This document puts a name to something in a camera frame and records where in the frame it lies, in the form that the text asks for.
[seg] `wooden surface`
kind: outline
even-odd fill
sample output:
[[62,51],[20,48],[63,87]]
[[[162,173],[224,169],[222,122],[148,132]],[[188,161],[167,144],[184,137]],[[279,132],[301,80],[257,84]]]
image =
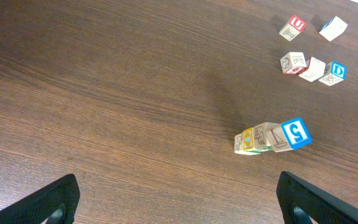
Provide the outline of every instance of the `wooden surface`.
[[[308,25],[288,42],[293,14]],[[328,42],[334,16],[349,27]],[[283,75],[289,51],[347,79]],[[234,153],[297,116],[313,144]],[[283,170],[358,207],[357,3],[0,1],[0,209],[74,173],[77,223],[283,223]]]

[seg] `stack of blocks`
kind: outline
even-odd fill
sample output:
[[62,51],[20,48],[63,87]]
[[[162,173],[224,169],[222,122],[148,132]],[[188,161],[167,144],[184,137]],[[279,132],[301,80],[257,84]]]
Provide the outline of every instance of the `stack of blocks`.
[[[292,16],[283,26],[279,34],[288,41],[293,40],[306,27],[306,22],[298,16]],[[339,17],[335,17],[323,26],[319,32],[327,40],[332,41],[341,35],[347,27],[347,24]],[[343,81],[346,78],[347,68],[338,62],[325,64],[315,57],[310,57],[305,61],[302,52],[289,52],[280,60],[284,74],[298,75],[309,82],[319,80],[320,82],[332,86]]]
[[264,122],[236,135],[234,152],[249,156],[265,151],[283,152],[298,149],[311,142],[311,136],[301,118],[282,124]]

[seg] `white block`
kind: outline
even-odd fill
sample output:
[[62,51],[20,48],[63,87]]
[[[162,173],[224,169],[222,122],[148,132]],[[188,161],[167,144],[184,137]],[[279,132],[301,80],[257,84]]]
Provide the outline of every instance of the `white block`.
[[292,150],[287,138],[285,137],[281,124],[266,130],[266,136],[273,147],[273,151],[283,152]]
[[270,145],[269,140],[266,137],[266,130],[268,131],[270,128],[276,126],[276,123],[264,122],[262,124],[258,124],[254,127],[254,144],[255,151],[269,151],[272,150],[273,147]]
[[332,41],[337,36],[345,32],[346,27],[347,24],[336,16],[334,19],[325,24],[319,33],[328,41]]
[[259,155],[261,153],[257,151],[245,151],[243,147],[244,145],[242,141],[242,133],[240,133],[234,137],[234,152],[236,154],[253,156],[253,155]]
[[286,38],[287,41],[293,40],[300,34],[306,27],[306,22],[301,20],[298,16],[294,15],[291,19],[281,28],[279,34]]
[[310,57],[306,61],[306,68],[301,69],[299,77],[308,80],[309,82],[313,82],[324,75],[324,69],[326,68],[326,64],[317,58]]
[[331,62],[326,65],[324,76],[319,81],[327,86],[335,85],[346,79],[346,71],[346,66]]
[[284,74],[298,74],[302,68],[306,68],[302,52],[289,52],[280,59],[280,63]]

